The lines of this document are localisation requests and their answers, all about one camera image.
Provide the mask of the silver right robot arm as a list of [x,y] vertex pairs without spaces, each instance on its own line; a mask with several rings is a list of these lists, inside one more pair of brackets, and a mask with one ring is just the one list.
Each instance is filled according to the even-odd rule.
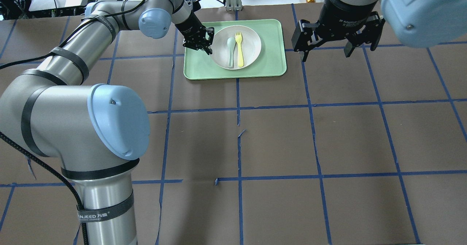
[[292,47],[307,60],[312,49],[347,40],[350,57],[362,44],[374,51],[389,23],[405,46],[427,48],[466,34],[467,0],[324,0],[315,23],[297,21]]

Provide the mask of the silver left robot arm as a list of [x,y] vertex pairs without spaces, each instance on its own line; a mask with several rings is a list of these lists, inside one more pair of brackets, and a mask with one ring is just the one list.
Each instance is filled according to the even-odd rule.
[[149,145],[150,122],[132,89],[83,82],[120,31],[159,39],[171,24],[184,47],[212,54],[215,30],[185,0],[93,2],[70,36],[2,94],[1,139],[65,183],[86,245],[138,243],[131,171]]

